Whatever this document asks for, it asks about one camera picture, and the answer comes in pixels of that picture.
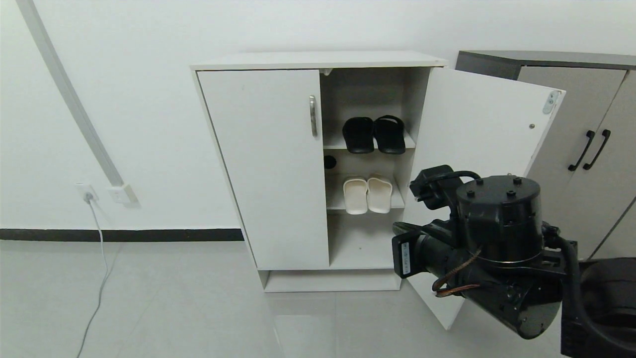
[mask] label sticker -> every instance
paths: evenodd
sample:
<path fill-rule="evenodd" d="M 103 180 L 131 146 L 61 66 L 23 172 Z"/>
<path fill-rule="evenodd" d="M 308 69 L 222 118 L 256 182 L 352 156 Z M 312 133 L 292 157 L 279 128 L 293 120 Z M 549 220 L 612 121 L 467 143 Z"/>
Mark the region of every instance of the label sticker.
<path fill-rule="evenodd" d="M 408 243 L 402 243 L 402 274 L 411 273 L 411 252 L 408 250 Z"/>

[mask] cabinet top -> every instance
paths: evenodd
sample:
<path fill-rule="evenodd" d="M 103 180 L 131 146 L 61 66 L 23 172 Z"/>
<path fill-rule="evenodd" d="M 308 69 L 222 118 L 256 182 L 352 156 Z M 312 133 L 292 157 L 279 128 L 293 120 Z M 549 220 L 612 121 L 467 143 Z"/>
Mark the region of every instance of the cabinet top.
<path fill-rule="evenodd" d="M 631 55 L 489 50 L 460 51 L 459 55 L 507 62 L 517 66 L 636 69 L 636 56 Z"/>
<path fill-rule="evenodd" d="M 193 71 L 233 69 L 310 69 L 434 67 L 448 61 L 415 51 L 247 52 L 190 66 Z"/>

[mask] power outlet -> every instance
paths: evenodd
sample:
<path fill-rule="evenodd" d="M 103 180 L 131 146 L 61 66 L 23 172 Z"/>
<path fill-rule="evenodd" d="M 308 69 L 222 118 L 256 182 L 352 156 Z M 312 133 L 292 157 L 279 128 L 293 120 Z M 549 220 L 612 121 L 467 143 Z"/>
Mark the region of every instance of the power outlet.
<path fill-rule="evenodd" d="M 129 204 L 137 201 L 135 193 L 132 192 L 132 188 L 128 184 L 124 184 L 121 187 L 110 187 L 106 190 L 115 203 Z"/>
<path fill-rule="evenodd" d="M 97 197 L 97 193 L 93 190 L 93 187 L 90 184 L 86 183 L 75 183 L 75 189 L 77 189 L 79 196 L 82 200 L 86 198 L 86 193 L 89 192 L 93 196 L 93 200 L 97 201 L 99 198 Z"/>

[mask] white shoe cabinet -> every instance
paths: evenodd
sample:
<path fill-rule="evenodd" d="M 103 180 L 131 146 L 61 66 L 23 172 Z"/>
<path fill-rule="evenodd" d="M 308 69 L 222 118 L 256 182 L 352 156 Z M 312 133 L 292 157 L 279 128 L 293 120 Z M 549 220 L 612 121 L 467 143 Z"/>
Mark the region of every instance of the white shoe cabinet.
<path fill-rule="evenodd" d="M 245 242 L 266 292 L 398 290 L 391 224 L 427 224 L 408 189 L 449 164 L 481 176 L 525 175 L 564 91 L 448 69 L 411 51 L 236 54 L 191 66 Z M 406 153 L 351 154 L 350 117 L 395 115 Z M 325 169 L 324 156 L 336 159 Z M 391 212 L 348 215 L 347 175 L 391 178 Z M 444 326 L 462 299 L 409 279 Z"/>

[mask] silver door handle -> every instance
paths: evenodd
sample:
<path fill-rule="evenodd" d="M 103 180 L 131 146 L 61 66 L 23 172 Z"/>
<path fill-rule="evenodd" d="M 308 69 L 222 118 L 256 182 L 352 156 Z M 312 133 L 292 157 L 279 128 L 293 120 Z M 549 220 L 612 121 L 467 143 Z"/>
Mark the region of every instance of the silver door handle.
<path fill-rule="evenodd" d="M 316 128 L 316 97 L 309 96 L 309 117 L 312 121 L 312 135 L 318 136 L 318 128 Z"/>

